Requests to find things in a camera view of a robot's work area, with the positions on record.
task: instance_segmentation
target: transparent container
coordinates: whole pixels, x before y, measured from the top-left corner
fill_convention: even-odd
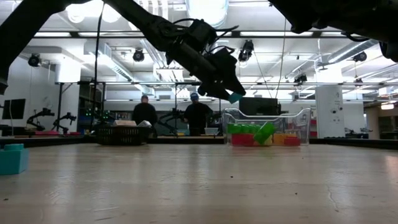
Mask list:
[[[222,112],[223,133],[232,145],[261,146],[272,138],[273,145],[309,144],[311,109],[280,116],[248,116],[236,108]]]

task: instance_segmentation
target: teal cube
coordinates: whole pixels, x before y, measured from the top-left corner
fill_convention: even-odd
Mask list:
[[[29,150],[27,149],[0,151],[0,175],[20,174],[28,168],[28,163]]]

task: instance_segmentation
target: person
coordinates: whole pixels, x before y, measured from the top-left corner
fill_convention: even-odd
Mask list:
[[[198,93],[191,93],[192,104],[187,107],[184,113],[184,121],[189,124],[191,136],[199,136],[205,133],[206,117],[213,111],[209,106],[199,102]]]
[[[148,121],[152,125],[152,128],[154,128],[157,122],[156,110],[155,107],[149,103],[147,95],[143,95],[141,97],[141,103],[134,108],[132,119],[137,125],[143,121]]]

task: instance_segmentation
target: black basket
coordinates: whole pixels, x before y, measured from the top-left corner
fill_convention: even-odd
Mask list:
[[[97,143],[107,146],[140,146],[145,144],[151,128],[143,127],[97,127]]]

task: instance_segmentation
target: ceiling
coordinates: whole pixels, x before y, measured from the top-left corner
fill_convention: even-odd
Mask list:
[[[12,12],[12,9],[17,7],[19,1],[0,1],[0,23],[7,18]],[[148,11],[153,12],[154,3],[149,0]],[[162,15],[162,4],[165,1],[157,1],[159,10],[157,13]],[[170,21],[176,21],[178,19],[186,18],[187,11],[184,0],[168,1],[168,19]],[[30,46],[54,46],[65,49],[67,52],[75,55],[81,60],[85,60],[83,55],[83,47],[87,41],[92,41],[93,34],[95,32],[98,23],[97,17],[86,17],[80,23],[73,23],[68,18],[68,12],[60,12],[53,15],[40,30],[41,33],[46,35],[45,37],[34,38],[29,45]],[[285,19],[283,15],[274,7],[269,7],[267,1],[263,0],[229,0],[229,6],[227,11],[227,17],[224,24],[220,28],[228,28],[239,25],[237,28],[240,34],[239,37],[226,36],[220,41],[221,45],[227,45],[228,47],[236,49],[236,53],[239,52],[243,43],[247,39],[252,39],[254,43],[255,54],[249,59],[247,67],[236,66],[236,75],[241,82],[281,82],[292,81],[293,76],[287,76],[291,74],[296,68],[303,63],[307,62],[313,65],[313,61],[308,61],[319,55],[327,56],[351,43],[350,40],[341,38],[338,30],[333,28],[327,28],[323,30],[325,36],[330,35],[327,38],[322,34],[317,38],[314,38],[311,34],[309,35],[296,35],[292,36],[291,33],[287,34],[283,31],[290,31],[290,24],[287,22],[285,25]],[[132,29],[128,24],[128,21],[124,18],[118,19],[116,22],[102,22],[101,25],[101,40],[108,44],[112,49],[112,58],[117,60],[128,72],[134,76],[137,80],[153,82],[156,81],[153,76],[154,61],[150,55],[144,49],[145,59],[142,62],[135,62],[132,59],[132,55],[136,48],[143,48],[140,38],[131,37]],[[60,34],[70,32],[77,32],[77,36],[67,37]],[[86,35],[89,37],[79,35],[82,32],[87,32]],[[119,35],[119,38],[106,37],[106,33],[111,35]],[[243,36],[244,32],[254,32],[250,34],[250,37]],[[56,35],[60,35],[59,39],[54,38]],[[366,49],[365,52],[368,55],[368,59],[365,62],[355,63],[353,61],[344,60],[340,63],[333,65],[333,68],[338,68],[342,71],[343,81],[352,82],[354,77],[370,74],[375,71],[382,70],[394,63],[381,56],[378,45]],[[93,61],[83,62],[82,74],[89,76],[93,74]],[[379,83],[386,80],[395,81],[394,77],[398,78],[395,73],[395,69],[390,70],[386,73],[373,76],[372,78],[364,78],[364,82]],[[308,70],[304,71],[307,75],[308,82],[315,82],[314,66],[309,66]],[[192,81],[192,77],[189,77],[188,72],[184,71],[183,77],[186,81]],[[117,81],[117,75],[109,69],[107,66],[99,66],[99,79],[106,81]],[[330,77],[330,82],[333,82],[333,75]],[[120,90],[136,90],[131,85],[130,87],[118,87]],[[266,86],[256,86],[256,89],[266,89]],[[294,90],[292,86],[281,86],[281,89]],[[352,90],[355,86],[344,86],[344,89]],[[372,86],[366,88],[368,92],[374,92],[378,86]]]

